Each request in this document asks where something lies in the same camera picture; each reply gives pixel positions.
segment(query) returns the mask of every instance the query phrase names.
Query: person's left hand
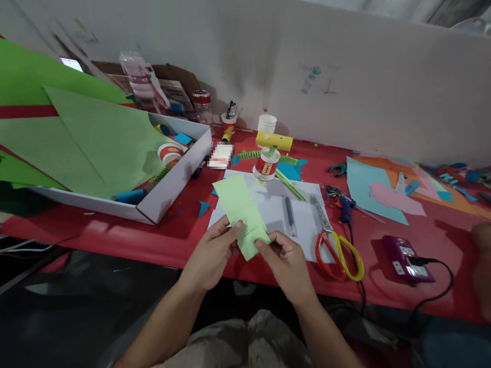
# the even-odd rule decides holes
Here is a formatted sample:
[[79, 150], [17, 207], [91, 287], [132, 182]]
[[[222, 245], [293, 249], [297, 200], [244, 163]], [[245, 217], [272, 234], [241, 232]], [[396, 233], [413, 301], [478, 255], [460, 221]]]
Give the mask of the person's left hand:
[[184, 287], [208, 291], [218, 284], [227, 260], [239, 252], [236, 240], [243, 230], [242, 220], [234, 227], [227, 227], [229, 224], [224, 215], [203, 235], [179, 279]]

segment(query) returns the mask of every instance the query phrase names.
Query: purple power strip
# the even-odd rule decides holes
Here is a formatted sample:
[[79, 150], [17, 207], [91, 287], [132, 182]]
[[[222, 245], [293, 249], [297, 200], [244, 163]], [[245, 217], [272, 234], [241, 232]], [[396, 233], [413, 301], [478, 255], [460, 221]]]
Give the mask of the purple power strip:
[[392, 262], [399, 277], [413, 283], [435, 282], [433, 275], [426, 267], [411, 264], [411, 257], [417, 257], [418, 255], [409, 240], [384, 235], [382, 242], [389, 260]]

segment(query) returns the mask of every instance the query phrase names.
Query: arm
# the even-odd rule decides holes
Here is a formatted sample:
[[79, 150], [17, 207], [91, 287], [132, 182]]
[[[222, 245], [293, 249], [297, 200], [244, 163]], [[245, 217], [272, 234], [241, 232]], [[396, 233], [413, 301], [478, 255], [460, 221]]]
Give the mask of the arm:
[[361, 367], [317, 298], [302, 247], [281, 232], [273, 232], [269, 237], [273, 247], [261, 240], [256, 241], [256, 247], [297, 312], [314, 366]]
[[211, 226], [186, 263], [179, 281], [157, 305], [135, 341], [113, 368], [148, 368], [172, 357], [191, 334], [206, 292], [218, 283], [228, 258], [238, 251], [235, 240], [242, 221], [227, 228], [226, 216]]
[[491, 223], [483, 222], [472, 228], [471, 237], [480, 251], [474, 269], [474, 292], [479, 300], [481, 315], [491, 323]]

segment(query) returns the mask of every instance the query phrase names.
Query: person's right hand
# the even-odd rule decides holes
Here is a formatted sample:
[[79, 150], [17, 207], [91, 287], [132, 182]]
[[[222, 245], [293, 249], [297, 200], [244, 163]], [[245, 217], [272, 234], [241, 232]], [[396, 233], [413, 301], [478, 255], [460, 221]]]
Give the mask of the person's right hand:
[[273, 271], [286, 298], [294, 307], [318, 300], [302, 247], [279, 231], [272, 232], [268, 236], [272, 242], [271, 246], [259, 239], [256, 240], [255, 245]]

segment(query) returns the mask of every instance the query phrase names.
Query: red scissors handle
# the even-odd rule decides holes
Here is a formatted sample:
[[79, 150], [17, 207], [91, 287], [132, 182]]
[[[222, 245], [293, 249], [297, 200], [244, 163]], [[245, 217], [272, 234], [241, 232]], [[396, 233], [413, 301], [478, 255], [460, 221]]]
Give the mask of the red scissors handle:
[[[331, 253], [332, 257], [334, 258], [334, 260], [338, 266], [338, 269], [341, 271], [341, 275], [335, 275], [331, 270], [331, 266], [329, 264], [325, 264], [324, 262], [322, 262], [322, 257], [321, 257], [322, 242], [324, 242], [327, 246], [327, 249], [329, 249], [329, 252]], [[329, 242], [326, 231], [322, 231], [319, 234], [319, 237], [317, 238], [316, 258], [317, 258], [317, 263], [319, 264], [319, 267], [326, 274], [328, 274], [329, 276], [331, 276], [332, 278], [334, 278], [338, 281], [345, 281], [346, 280], [346, 271], [344, 270], [343, 265], [341, 264], [341, 261], [339, 260], [337, 253], [334, 251], [334, 249], [332, 249], [332, 246], [331, 246], [331, 243]]]

